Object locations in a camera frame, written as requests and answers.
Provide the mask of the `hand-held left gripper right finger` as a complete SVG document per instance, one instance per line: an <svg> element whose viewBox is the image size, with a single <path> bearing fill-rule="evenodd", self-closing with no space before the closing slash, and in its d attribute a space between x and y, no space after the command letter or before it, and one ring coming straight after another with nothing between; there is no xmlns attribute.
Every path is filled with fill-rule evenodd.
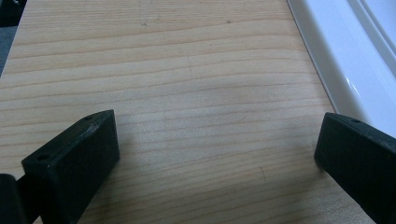
<svg viewBox="0 0 396 224"><path fill-rule="evenodd" d="M360 120L327 113L314 158L376 224L396 224L395 138Z"/></svg>

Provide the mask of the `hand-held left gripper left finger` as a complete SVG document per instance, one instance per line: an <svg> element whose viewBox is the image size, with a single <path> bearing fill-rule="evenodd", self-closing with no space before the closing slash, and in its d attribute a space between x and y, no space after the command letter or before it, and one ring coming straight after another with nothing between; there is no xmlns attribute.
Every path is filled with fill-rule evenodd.
<svg viewBox="0 0 396 224"><path fill-rule="evenodd" d="M27 219L77 224L119 159L114 112L80 119L22 160Z"/></svg>

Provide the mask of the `white container lid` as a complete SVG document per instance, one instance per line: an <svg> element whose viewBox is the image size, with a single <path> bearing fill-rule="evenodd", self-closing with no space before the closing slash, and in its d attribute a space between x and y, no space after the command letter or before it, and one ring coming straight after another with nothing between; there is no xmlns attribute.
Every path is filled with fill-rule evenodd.
<svg viewBox="0 0 396 224"><path fill-rule="evenodd" d="M396 0L288 0L334 110L396 138Z"/></svg>

